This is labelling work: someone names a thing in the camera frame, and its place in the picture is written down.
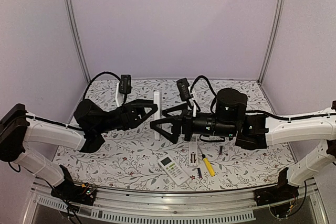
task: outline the white remote control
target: white remote control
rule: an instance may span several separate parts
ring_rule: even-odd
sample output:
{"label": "white remote control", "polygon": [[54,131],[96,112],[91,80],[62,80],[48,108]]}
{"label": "white remote control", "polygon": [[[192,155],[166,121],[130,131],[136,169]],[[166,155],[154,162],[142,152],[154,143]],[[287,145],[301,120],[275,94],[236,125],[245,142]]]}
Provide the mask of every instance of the white remote control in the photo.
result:
{"label": "white remote control", "polygon": [[160,158],[158,161],[159,165],[178,186],[189,179],[188,174],[179,167],[179,165],[171,158],[171,156],[166,155]]}

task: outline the leaf pattern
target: leaf pattern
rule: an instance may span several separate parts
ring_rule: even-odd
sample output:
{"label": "leaf pattern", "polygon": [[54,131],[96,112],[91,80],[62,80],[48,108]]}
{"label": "leaf pattern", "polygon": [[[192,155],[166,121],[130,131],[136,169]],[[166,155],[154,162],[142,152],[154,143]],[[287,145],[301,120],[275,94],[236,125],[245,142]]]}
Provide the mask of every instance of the leaf pattern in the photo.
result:
{"label": "leaf pattern", "polygon": [[[105,111],[115,109],[116,84],[114,80],[95,81],[87,93],[87,98]],[[222,88],[234,88],[247,94],[249,110],[271,112],[256,82],[212,80],[211,84],[216,92]],[[175,80],[132,80],[132,93],[128,95],[128,101],[137,98],[153,99],[153,91],[162,92],[163,109],[181,103]],[[195,91],[202,111],[208,112],[213,95],[207,83],[200,80],[195,86]],[[151,120],[153,118],[137,129],[104,134],[106,142],[92,154],[79,153],[60,146],[54,162],[66,166],[76,181],[150,191],[228,190],[267,185],[276,182],[279,171],[293,163],[287,144],[279,144],[265,150],[246,151],[234,146],[234,141],[199,142],[216,172],[214,177],[210,176],[201,161],[199,167],[203,178],[199,179],[197,169],[188,167],[188,142],[181,138],[175,145],[163,137],[159,141],[154,140],[154,131],[149,127]],[[177,186],[161,169],[157,160],[166,154],[172,156],[189,174],[190,179],[187,182]]]}

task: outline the table surface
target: table surface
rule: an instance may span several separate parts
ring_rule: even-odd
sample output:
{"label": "table surface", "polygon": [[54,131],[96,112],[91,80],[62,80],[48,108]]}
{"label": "table surface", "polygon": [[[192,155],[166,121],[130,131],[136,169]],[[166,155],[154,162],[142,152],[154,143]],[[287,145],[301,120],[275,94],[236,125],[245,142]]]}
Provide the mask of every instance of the table surface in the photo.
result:
{"label": "table surface", "polygon": [[[116,84],[114,80],[95,81],[87,93],[87,98],[103,110],[112,110],[116,107]],[[211,84],[216,92],[230,87],[247,94],[248,109],[270,112],[260,87],[254,81],[212,80]],[[153,99],[153,91],[162,92],[163,109],[181,103],[176,80],[132,80],[132,93],[128,96],[128,101],[136,98]],[[195,86],[195,91],[202,111],[208,112],[213,95],[206,82],[200,80]],[[216,175],[211,177],[203,162],[200,162],[203,178],[199,179],[197,170],[188,167],[188,142],[180,139],[175,145],[163,137],[155,140],[154,131],[149,127],[150,120],[134,130],[104,134],[106,142],[92,154],[79,153],[60,146],[54,162],[66,166],[73,179],[79,182],[114,188],[183,192],[240,189],[272,184],[277,181],[278,172],[294,162],[286,143],[264,150],[247,151],[234,146],[234,140],[224,143],[199,141],[201,149],[216,172]],[[220,145],[223,146],[222,155],[218,153]],[[161,169],[158,158],[166,154],[172,156],[188,173],[190,179],[187,182],[177,186]]]}

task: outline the yellow handle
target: yellow handle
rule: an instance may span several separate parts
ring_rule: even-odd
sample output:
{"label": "yellow handle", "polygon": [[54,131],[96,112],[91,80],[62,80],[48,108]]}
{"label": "yellow handle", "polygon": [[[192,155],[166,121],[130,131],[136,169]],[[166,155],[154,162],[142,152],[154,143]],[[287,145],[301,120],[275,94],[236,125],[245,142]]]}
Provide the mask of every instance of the yellow handle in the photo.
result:
{"label": "yellow handle", "polygon": [[208,169],[210,176],[215,176],[215,171],[212,168],[212,165],[210,164],[209,160],[205,157],[203,161],[204,161],[206,168]]}

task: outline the yellow screwdriver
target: yellow screwdriver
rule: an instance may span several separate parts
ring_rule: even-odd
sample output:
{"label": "yellow screwdriver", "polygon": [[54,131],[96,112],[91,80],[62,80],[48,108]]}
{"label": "yellow screwdriver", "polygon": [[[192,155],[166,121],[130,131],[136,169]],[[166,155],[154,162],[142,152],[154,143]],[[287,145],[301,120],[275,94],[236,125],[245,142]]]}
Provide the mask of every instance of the yellow screwdriver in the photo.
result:
{"label": "yellow screwdriver", "polygon": [[203,159],[203,162],[206,166],[206,168],[208,169],[208,172],[211,176],[215,176],[215,171],[214,169],[212,168],[212,165],[210,164],[209,160],[207,159],[207,157],[205,157],[205,155],[203,154],[202,150],[200,147],[198,147],[199,150],[201,151],[201,154],[202,154],[202,159]]}

